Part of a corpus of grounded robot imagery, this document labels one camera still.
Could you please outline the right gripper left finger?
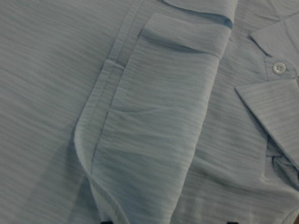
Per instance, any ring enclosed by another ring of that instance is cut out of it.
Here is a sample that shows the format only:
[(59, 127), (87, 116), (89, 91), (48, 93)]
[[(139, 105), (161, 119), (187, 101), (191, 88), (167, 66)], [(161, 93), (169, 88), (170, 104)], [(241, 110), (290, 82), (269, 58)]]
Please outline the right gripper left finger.
[(113, 224), (112, 221), (104, 221), (104, 222), (101, 222), (100, 224)]

